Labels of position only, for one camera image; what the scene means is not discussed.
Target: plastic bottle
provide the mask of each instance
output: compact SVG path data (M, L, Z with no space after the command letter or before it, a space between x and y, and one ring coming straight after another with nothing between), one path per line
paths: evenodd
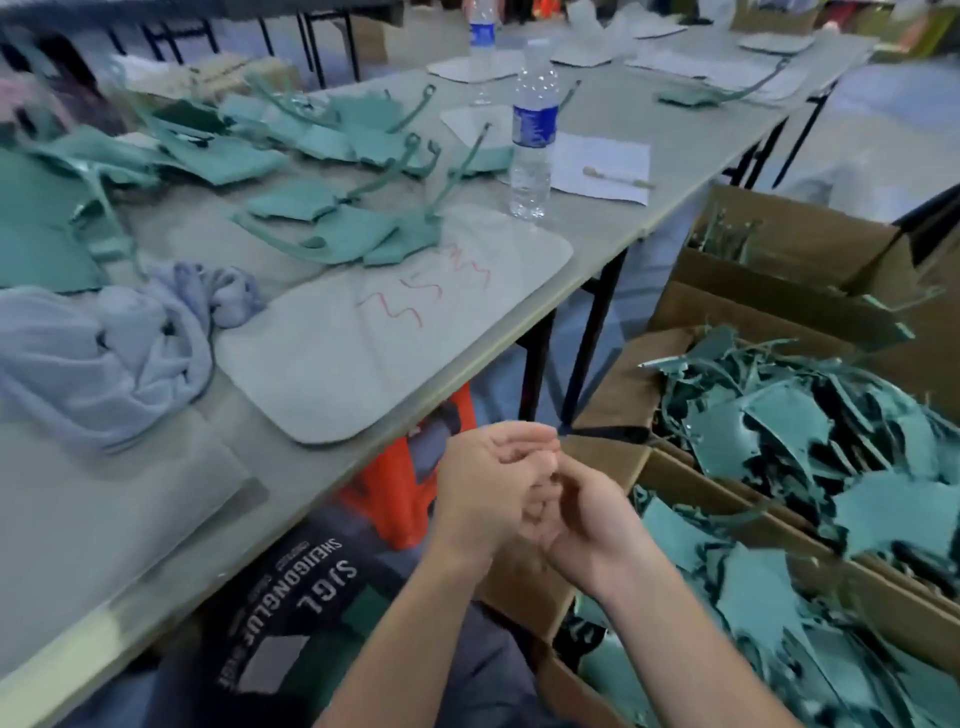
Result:
M473 0L469 11L470 21L470 73L473 76L487 76L493 63L496 50L496 0ZM476 85L477 93L473 99L475 106L490 103L490 82Z
M510 212L523 220L546 214L550 154L557 135L560 78L545 38L528 41L514 97L514 162L510 167Z

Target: light purple cloth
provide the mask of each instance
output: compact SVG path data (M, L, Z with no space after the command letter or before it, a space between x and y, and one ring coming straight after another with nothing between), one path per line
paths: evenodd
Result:
M183 409L213 374L210 333L263 309L236 268L176 262L141 290L108 286L84 305L50 291L0 291L0 398L64 443L115 451Z

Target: person's right hand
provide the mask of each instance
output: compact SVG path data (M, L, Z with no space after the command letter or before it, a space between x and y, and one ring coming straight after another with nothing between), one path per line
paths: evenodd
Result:
M554 481L559 500L533 506L521 533L540 547L550 564L580 591L601 604L618 584L636 574L653 540L630 501L608 476L569 455L557 455Z

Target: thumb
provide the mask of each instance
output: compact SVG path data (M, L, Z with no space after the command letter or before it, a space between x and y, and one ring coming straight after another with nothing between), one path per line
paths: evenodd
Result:
M506 467L524 488L532 488L557 471L557 453L544 449L534 450L522 460Z

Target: orange plastic stool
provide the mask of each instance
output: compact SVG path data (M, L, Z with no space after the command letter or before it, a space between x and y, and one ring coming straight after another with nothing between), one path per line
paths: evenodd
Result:
M458 432L476 429L469 383L454 392L448 402L456 407L460 421ZM448 406L445 402L423 422ZM344 505L370 519L380 538L395 550L423 541L430 523L427 509L436 497L437 470L432 469L422 483L417 482L406 436L398 437L338 494Z

